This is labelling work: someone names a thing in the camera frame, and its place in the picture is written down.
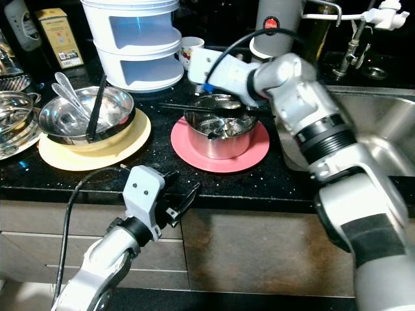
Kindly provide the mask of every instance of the box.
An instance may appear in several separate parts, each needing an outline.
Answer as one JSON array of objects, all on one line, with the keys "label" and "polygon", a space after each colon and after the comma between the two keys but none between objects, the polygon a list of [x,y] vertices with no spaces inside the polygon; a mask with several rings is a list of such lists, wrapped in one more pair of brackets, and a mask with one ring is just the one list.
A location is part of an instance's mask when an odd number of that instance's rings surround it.
[{"label": "box", "polygon": [[62,69],[82,65],[77,43],[73,37],[67,15],[60,8],[47,8],[36,12],[58,63]]}]

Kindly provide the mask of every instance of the spoon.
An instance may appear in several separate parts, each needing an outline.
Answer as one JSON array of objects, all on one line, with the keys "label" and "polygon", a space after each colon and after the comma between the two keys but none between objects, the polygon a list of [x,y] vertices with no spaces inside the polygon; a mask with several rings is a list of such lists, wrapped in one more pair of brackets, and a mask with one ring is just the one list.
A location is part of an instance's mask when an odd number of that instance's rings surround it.
[{"label": "spoon", "polygon": [[79,104],[80,107],[85,109],[80,102],[77,93],[73,89],[73,86],[69,79],[63,73],[57,72],[54,74],[56,81],[73,97],[73,99]]},{"label": "spoon", "polygon": [[52,83],[52,89],[57,95],[66,99],[68,103],[70,103],[70,105],[74,107],[83,117],[89,120],[89,113],[82,107],[79,100],[74,100],[73,96],[71,96],[71,94],[68,93],[66,89],[64,89],[60,84],[57,83]]}]

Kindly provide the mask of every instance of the yellow plate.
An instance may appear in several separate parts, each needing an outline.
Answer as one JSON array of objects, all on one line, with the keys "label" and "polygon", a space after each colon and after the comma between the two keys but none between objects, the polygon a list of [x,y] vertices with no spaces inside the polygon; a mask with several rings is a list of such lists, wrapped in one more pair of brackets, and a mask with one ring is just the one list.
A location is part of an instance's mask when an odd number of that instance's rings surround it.
[{"label": "yellow plate", "polygon": [[46,163],[61,170],[80,171],[107,167],[139,150],[150,136],[150,120],[141,110],[136,109],[131,125],[129,133],[117,144],[89,152],[74,152],[64,144],[51,141],[43,133],[39,140],[39,154]]}]

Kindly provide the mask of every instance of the stainless steel bowl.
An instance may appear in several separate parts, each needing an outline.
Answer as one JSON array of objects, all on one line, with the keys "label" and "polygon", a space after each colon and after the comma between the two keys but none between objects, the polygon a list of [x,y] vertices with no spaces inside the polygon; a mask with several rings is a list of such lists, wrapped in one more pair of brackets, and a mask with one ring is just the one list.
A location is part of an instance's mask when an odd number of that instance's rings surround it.
[{"label": "stainless steel bowl", "polygon": [[21,139],[29,132],[33,127],[33,104],[39,100],[37,93],[0,92],[0,146]]},{"label": "stainless steel bowl", "polygon": [[[204,97],[195,106],[233,109],[241,103],[230,95],[214,94]],[[211,159],[231,159],[243,154],[249,147],[256,117],[218,117],[211,113],[185,111],[190,125],[189,141],[193,148]]]},{"label": "stainless steel bowl", "polygon": [[[85,87],[75,92],[86,110],[92,111],[98,87]],[[93,142],[88,142],[85,134],[89,120],[62,97],[52,99],[43,107],[39,114],[39,126],[52,141],[68,145],[86,145],[121,132],[132,122],[135,112],[130,94],[116,87],[106,87]]]}]

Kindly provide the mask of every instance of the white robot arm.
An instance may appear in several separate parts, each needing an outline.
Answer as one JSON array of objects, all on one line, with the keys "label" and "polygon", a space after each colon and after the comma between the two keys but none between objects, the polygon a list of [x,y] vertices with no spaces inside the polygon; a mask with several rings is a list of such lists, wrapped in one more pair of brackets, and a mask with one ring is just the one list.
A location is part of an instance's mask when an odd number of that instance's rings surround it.
[{"label": "white robot arm", "polygon": [[126,219],[115,219],[108,233],[87,250],[81,269],[51,311],[106,310],[113,289],[128,273],[140,248],[150,240],[158,241],[166,224],[175,227],[193,202],[199,183],[177,208],[157,205],[176,173],[162,175],[142,165],[132,168],[123,191]]},{"label": "white robot arm", "polygon": [[[193,51],[189,79],[203,84],[220,52]],[[405,236],[407,208],[351,128],[312,65],[286,54],[259,65],[227,55],[209,83],[248,107],[269,99],[322,188],[316,209],[331,241],[355,261],[355,295],[362,311],[415,310],[415,255]]]}]

